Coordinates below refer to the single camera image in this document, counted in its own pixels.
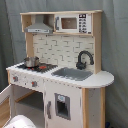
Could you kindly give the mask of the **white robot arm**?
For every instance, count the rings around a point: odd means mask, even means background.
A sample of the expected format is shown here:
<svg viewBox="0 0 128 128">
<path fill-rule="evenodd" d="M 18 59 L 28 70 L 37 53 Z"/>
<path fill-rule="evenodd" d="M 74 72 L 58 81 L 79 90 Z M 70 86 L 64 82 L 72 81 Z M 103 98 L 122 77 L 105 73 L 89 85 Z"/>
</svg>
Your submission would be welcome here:
<svg viewBox="0 0 128 128">
<path fill-rule="evenodd" d="M 36 128 L 36 126 L 26 116 L 17 115 L 9 120 L 2 128 Z"/>
</svg>

